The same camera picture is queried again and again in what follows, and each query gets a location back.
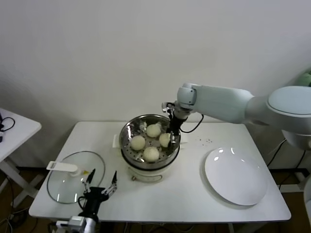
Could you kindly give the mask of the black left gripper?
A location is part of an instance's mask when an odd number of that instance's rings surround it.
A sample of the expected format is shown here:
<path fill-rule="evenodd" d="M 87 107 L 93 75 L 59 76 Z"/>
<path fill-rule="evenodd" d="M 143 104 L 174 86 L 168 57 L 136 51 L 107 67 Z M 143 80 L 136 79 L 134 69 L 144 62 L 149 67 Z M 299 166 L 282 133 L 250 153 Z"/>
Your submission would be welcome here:
<path fill-rule="evenodd" d="M 109 196 L 112 196 L 117 190 L 117 171 L 115 171 L 111 185 L 108 188 L 90 188 L 94 174 L 95 169 L 93 169 L 92 172 L 88 175 L 87 179 L 83 181 L 84 193 L 79 197 L 79 201 L 85 200 L 85 203 L 83 206 L 81 203 L 79 203 L 79 206 L 82 210 L 79 216 L 97 216 L 102 202 L 107 201 Z"/>

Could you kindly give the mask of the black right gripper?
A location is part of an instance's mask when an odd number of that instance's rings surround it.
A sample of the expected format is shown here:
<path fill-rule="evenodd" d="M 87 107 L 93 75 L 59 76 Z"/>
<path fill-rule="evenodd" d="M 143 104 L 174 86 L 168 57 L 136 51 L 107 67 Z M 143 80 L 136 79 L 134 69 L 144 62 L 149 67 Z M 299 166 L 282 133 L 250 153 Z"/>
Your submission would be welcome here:
<path fill-rule="evenodd" d="M 173 110 L 170 115 L 170 139 L 169 146 L 175 147 L 179 145 L 179 132 L 181 125 L 187 120 L 189 112 Z"/>

